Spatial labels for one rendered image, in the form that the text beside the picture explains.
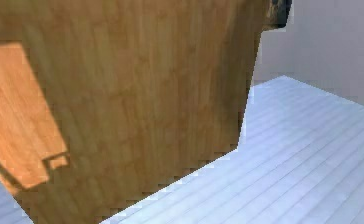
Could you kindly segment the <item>brown wooden cupboard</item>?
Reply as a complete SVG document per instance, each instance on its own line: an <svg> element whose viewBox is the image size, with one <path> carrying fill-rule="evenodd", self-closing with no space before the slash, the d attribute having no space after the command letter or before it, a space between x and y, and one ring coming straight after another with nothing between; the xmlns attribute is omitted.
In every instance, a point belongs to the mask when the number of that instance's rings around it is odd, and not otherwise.
<svg viewBox="0 0 364 224"><path fill-rule="evenodd" d="M100 224L238 146L272 0L0 0L0 182Z"/></svg>

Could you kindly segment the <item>dark object on cupboard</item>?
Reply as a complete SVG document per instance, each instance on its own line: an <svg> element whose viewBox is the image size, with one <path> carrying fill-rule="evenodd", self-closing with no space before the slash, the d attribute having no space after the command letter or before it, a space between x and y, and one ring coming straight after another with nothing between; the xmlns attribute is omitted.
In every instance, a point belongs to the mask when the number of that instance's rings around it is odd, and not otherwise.
<svg viewBox="0 0 364 224"><path fill-rule="evenodd" d="M284 28L287 24L292 0L272 0L271 21L276 28Z"/></svg>

